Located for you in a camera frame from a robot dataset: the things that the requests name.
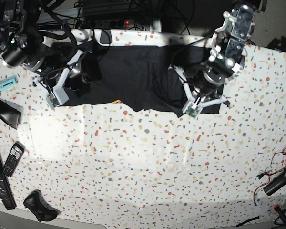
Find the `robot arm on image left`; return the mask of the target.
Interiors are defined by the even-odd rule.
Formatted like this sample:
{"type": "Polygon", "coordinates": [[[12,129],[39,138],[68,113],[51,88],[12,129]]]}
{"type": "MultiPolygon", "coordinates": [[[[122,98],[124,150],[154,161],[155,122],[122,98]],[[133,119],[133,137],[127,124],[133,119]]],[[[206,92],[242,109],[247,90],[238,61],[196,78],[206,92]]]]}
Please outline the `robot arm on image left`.
{"type": "Polygon", "coordinates": [[[42,89],[48,105],[64,105],[66,90],[82,94],[93,79],[84,60],[92,52],[95,31],[78,41],[70,16],[54,9],[62,0],[0,0],[0,59],[9,68],[18,66],[36,73],[33,86],[42,89]]]}

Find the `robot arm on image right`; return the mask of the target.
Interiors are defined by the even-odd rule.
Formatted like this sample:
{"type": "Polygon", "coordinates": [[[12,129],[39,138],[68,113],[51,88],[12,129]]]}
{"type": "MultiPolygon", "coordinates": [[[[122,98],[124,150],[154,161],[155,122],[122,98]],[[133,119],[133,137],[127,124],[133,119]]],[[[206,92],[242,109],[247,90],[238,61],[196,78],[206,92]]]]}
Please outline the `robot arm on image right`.
{"type": "Polygon", "coordinates": [[[235,0],[232,10],[223,13],[223,25],[212,35],[206,61],[190,68],[170,64],[169,69],[178,75],[187,98],[183,114],[196,118],[204,108],[230,105],[227,97],[218,90],[243,71],[243,50],[254,32],[258,11],[249,0],[235,0]]]}

